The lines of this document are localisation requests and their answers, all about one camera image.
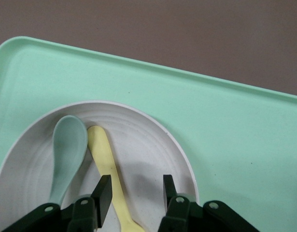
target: brown surface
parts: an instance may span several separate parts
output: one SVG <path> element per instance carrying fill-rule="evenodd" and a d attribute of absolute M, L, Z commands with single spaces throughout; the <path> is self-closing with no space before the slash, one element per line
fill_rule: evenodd
<path fill-rule="evenodd" d="M 0 0 L 19 35 L 297 95 L 297 0 Z"/>

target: mint green tray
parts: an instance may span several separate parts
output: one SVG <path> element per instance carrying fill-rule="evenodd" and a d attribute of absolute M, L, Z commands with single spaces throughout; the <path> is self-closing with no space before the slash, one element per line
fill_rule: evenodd
<path fill-rule="evenodd" d="M 0 166 L 30 123 L 83 100 L 128 104 L 167 127 L 201 204 L 224 201 L 262 232 L 297 232 L 297 96 L 15 37 L 0 46 Z"/>

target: round plate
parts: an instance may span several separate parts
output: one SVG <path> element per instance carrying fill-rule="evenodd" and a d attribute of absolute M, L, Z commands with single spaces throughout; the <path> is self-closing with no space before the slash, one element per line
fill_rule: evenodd
<path fill-rule="evenodd" d="M 191 165 L 173 136 L 156 120 L 132 107 L 109 101 L 85 101 L 60 107 L 34 122 L 10 149 L 0 170 L 0 231 L 48 202 L 53 176 L 53 130 L 65 115 L 78 116 L 87 128 L 108 135 L 127 205 L 134 221 L 156 232 L 165 215 L 163 175 L 173 175 L 176 190 L 198 200 Z M 87 150 L 62 208 L 91 194 L 100 174 Z M 100 231 L 120 231 L 111 206 Z"/>

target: spoon handle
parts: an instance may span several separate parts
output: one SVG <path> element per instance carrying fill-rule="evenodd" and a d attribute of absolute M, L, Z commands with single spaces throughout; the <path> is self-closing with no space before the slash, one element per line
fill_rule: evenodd
<path fill-rule="evenodd" d="M 132 231 L 144 232 L 143 228 L 132 220 L 129 213 L 111 147 L 104 129 L 100 126 L 92 126 L 87 132 L 88 148 L 93 156 L 100 175 L 111 175 L 113 189 L 112 203 L 117 213 L 122 231 L 128 231 L 130 227 L 133 227 L 136 228 L 136 230 L 132 229 Z"/>

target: spoon bowl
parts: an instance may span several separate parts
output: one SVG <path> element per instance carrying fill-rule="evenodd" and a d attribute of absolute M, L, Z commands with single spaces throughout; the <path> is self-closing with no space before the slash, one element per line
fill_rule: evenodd
<path fill-rule="evenodd" d="M 86 126 L 76 116 L 64 116 L 54 128 L 53 140 L 54 175 L 49 202 L 61 205 L 84 160 L 87 149 Z"/>

